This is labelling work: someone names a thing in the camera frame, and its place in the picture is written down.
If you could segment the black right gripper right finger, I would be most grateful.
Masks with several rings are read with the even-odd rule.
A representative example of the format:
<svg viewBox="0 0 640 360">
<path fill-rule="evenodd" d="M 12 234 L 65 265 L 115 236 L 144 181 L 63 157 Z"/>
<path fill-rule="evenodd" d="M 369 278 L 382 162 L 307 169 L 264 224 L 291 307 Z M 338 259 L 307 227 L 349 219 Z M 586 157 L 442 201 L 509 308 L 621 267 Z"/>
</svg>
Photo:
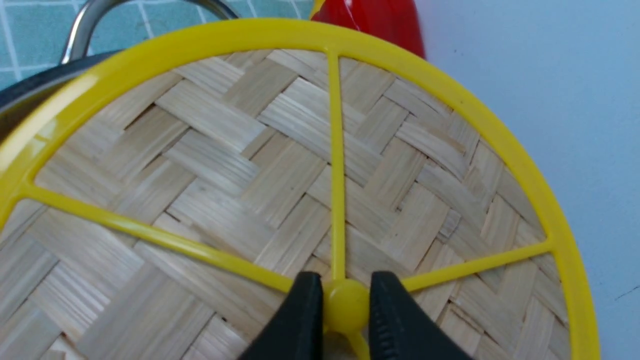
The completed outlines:
<svg viewBox="0 0 640 360">
<path fill-rule="evenodd" d="M 372 273 L 369 305 L 371 359 L 471 359 L 423 312 L 396 274 L 390 271 Z"/>
</svg>

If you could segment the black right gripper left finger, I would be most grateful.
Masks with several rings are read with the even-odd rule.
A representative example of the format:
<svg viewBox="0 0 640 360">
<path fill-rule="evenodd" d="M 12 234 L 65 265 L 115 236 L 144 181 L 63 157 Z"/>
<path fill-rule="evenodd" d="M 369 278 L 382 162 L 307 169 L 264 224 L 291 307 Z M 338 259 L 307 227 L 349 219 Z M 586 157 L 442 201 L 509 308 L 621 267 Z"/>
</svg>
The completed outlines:
<svg viewBox="0 0 640 360">
<path fill-rule="evenodd" d="M 321 360 L 323 287 L 316 272 L 297 274 L 290 291 L 240 360 Z"/>
</svg>

